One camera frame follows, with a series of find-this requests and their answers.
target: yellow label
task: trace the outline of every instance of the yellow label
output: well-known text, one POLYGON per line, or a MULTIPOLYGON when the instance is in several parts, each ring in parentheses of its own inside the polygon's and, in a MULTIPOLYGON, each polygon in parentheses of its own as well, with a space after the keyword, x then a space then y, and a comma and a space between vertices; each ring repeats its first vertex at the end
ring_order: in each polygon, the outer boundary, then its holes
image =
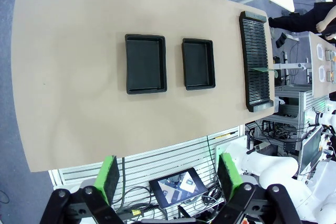
POLYGON ((140 210, 132 210, 132 214, 135 215, 140 215, 141 211, 140 210))

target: person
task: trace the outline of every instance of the person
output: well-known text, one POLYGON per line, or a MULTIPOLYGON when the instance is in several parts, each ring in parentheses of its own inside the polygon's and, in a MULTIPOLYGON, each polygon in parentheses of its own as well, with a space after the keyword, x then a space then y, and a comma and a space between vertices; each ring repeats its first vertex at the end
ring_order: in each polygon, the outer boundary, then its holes
POLYGON ((336 36, 336 3, 315 3, 312 10, 303 15, 290 15, 268 18, 270 27, 281 28, 292 32, 311 31, 322 33, 327 40, 336 36))

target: beige tabletop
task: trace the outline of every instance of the beige tabletop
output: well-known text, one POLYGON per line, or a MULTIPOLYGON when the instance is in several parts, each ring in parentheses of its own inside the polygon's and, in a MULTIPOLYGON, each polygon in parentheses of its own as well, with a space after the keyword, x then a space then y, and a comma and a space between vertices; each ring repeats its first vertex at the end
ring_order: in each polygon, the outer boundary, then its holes
POLYGON ((335 46, 328 43, 324 39, 320 38, 316 34, 309 32, 309 44, 311 52, 311 63, 312 63, 312 89, 313 97, 318 98, 324 95, 328 95, 336 91, 336 84, 327 82, 327 77, 325 82, 321 82, 319 79, 319 68, 324 66, 325 72, 331 71, 331 61, 326 61, 326 57, 323 57, 323 60, 318 59, 317 57, 317 45, 320 44, 323 48, 323 52, 326 50, 336 51, 335 46))
MULTIPOLYGON (((150 151, 272 114, 245 106, 244 10, 266 15, 226 0, 16 0, 13 92, 30 170, 150 151), (165 37, 166 92, 126 93, 125 34, 165 37), (183 38, 213 41, 214 89, 185 89, 183 38)), ((270 86, 273 100, 273 73, 270 86)))

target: concrete floor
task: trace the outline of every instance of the concrete floor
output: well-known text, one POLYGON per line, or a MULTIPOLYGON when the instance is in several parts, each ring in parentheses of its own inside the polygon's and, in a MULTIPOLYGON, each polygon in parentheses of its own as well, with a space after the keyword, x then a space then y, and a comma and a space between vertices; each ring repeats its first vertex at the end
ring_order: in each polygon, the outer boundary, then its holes
MULTIPOLYGON (((9 204, 0 203, 0 220, 4 224, 39 223, 46 203, 52 192, 48 172, 31 173, 29 171, 20 134, 16 122, 11 79, 11 28, 15 0, 0 0, 0 190, 5 191, 9 204)), ((296 8, 312 8, 314 0, 294 0, 296 8)), ((281 16, 281 7, 268 0, 256 0, 248 5, 263 9, 268 16, 281 16)), ((288 51, 294 42, 287 42, 282 49, 288 51)), ((298 45, 298 61, 305 60, 309 48, 307 42, 298 45)), ((281 50, 273 46, 275 56, 281 50)), ((290 56, 295 61, 296 50, 290 56)), ((305 82, 305 73, 298 74, 297 83, 305 82)))

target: person's hand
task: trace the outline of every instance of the person's hand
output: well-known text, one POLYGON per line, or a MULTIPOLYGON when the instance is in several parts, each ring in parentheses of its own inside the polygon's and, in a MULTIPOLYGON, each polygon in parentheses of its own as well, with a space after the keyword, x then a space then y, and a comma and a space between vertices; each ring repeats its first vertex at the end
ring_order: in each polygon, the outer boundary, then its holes
POLYGON ((325 28, 327 27, 327 22, 325 22, 324 20, 322 20, 321 22, 318 22, 316 25, 316 30, 321 33, 325 30, 325 28))
POLYGON ((327 40, 331 40, 331 39, 333 39, 335 36, 336 36, 336 34, 330 34, 330 35, 328 35, 328 36, 325 36, 325 38, 326 38, 327 40))

